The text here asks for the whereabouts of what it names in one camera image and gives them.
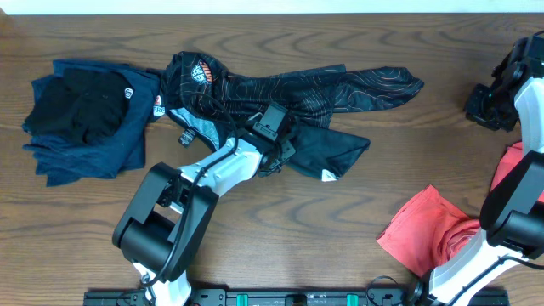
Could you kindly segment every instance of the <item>dark garment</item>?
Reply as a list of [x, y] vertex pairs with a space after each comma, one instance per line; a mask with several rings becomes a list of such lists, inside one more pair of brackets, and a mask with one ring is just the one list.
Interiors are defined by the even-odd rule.
[[297, 153], [288, 165], [323, 181], [342, 177], [368, 148], [368, 139], [328, 130], [333, 113], [386, 110], [413, 98], [423, 82], [406, 68], [383, 67], [346, 72], [344, 65], [277, 76], [249, 77], [229, 72], [205, 54], [181, 52], [161, 76], [167, 114], [212, 150], [230, 134], [215, 98], [237, 121], [264, 113], [270, 103], [286, 107], [299, 121], [291, 140]]
[[118, 130], [95, 144], [73, 144], [57, 135], [32, 136], [23, 148], [34, 151], [36, 174], [48, 176], [47, 186], [68, 184], [80, 178], [114, 179], [120, 171], [142, 168], [145, 164], [144, 128], [159, 94], [158, 76], [118, 65], [86, 60], [55, 60], [54, 75], [32, 82], [35, 103], [53, 79], [66, 70], [81, 69], [122, 75], [133, 89], [127, 114]]
[[92, 144], [121, 126], [132, 92], [120, 74], [66, 69], [63, 77], [47, 83], [25, 126], [32, 135], [54, 134]]

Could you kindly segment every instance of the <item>pink fabric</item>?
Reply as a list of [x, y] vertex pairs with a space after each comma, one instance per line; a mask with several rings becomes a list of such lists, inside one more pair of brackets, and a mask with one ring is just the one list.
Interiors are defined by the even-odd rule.
[[[499, 166], [496, 168], [495, 177], [491, 182], [491, 190], [493, 190], [514, 167], [524, 157], [524, 146], [521, 142], [508, 147], [507, 153], [499, 161]], [[544, 193], [538, 198], [538, 201], [544, 201]]]
[[416, 275], [445, 264], [479, 229], [459, 208], [429, 185], [409, 200], [377, 243]]

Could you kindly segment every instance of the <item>wood grain surface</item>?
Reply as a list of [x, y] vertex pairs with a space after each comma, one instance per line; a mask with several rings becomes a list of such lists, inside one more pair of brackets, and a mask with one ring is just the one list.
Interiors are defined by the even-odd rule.
[[[193, 281], [232, 288], [364, 287], [379, 275], [413, 280], [376, 237], [427, 184], [478, 216], [520, 132], [477, 126], [462, 107], [513, 42], [541, 28], [541, 14], [0, 15], [0, 304], [81, 305], [89, 289], [137, 286], [113, 228], [152, 165], [209, 154], [198, 141], [182, 148], [182, 128], [164, 117], [146, 128], [145, 169], [46, 188], [20, 125], [33, 105], [30, 81], [51, 73], [52, 60], [163, 68], [189, 50], [256, 77], [337, 63], [409, 68], [426, 84], [408, 104], [334, 116], [332, 129], [372, 141], [342, 180], [285, 169], [240, 184], [219, 202], [190, 268]], [[494, 284], [515, 306], [540, 305], [543, 281], [517, 267]]]

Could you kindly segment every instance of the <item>clothing label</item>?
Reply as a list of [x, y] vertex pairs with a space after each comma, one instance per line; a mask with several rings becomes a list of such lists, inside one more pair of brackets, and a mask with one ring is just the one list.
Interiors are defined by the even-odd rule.
[[161, 106], [161, 95], [156, 96], [153, 104], [153, 116], [163, 116], [166, 113], [166, 108]]
[[193, 80], [199, 82], [202, 85], [211, 83], [213, 80], [210, 67], [208, 67], [207, 64], [201, 60], [199, 60], [198, 64], [193, 67], [190, 75], [193, 77]]
[[187, 128], [184, 133], [179, 136], [178, 142], [185, 148], [189, 148], [190, 144], [195, 140], [196, 131], [192, 128]]
[[125, 88], [125, 98], [130, 99], [130, 97], [133, 96], [133, 89], [132, 88]]
[[335, 180], [338, 180], [338, 178], [336, 175], [334, 175], [334, 173], [327, 169], [323, 169], [321, 172], [321, 182], [333, 182]]

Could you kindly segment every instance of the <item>white arm segment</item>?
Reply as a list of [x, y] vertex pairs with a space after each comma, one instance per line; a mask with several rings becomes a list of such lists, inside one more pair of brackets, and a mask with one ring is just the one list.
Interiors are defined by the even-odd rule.
[[[201, 171], [202, 167], [217, 160], [219, 157], [229, 153], [235, 145], [235, 139], [228, 139], [226, 144], [210, 156], [193, 165], [182, 166], [179, 170], [182, 171], [181, 176], [194, 182], [196, 175]], [[238, 149], [236, 153], [230, 155], [220, 161], [215, 166], [211, 167], [198, 181], [199, 186], [209, 186], [218, 196], [223, 196], [227, 191], [235, 185], [245, 180], [248, 180], [255, 175], [258, 166], [261, 163], [262, 155], [258, 152], [254, 145], [249, 144], [243, 139], [238, 141]], [[177, 213], [183, 213], [181, 207], [175, 203], [170, 206]], [[140, 263], [135, 263], [134, 268], [144, 277], [148, 275], [150, 279], [155, 277], [153, 271], [147, 269]], [[191, 287], [187, 281], [187, 271], [185, 271], [176, 281], [167, 281], [165, 283], [158, 281], [151, 290], [155, 295], [156, 306], [183, 306], [191, 293]], [[151, 300], [151, 291], [147, 290], [145, 297]]]
[[[515, 252], [507, 247], [490, 246], [485, 237], [485, 230], [481, 229], [454, 258], [433, 270], [429, 280], [429, 294], [435, 296], [440, 302], [448, 304], [463, 287], [476, 279], [499, 258], [508, 255], [525, 261], [528, 260], [522, 258], [520, 252]], [[476, 292], [493, 281], [502, 272], [518, 264], [509, 260], [499, 265], [467, 290], [452, 306], [467, 306]]]
[[524, 155], [530, 150], [544, 153], [544, 79], [530, 77], [516, 93], [513, 104], [521, 122]]

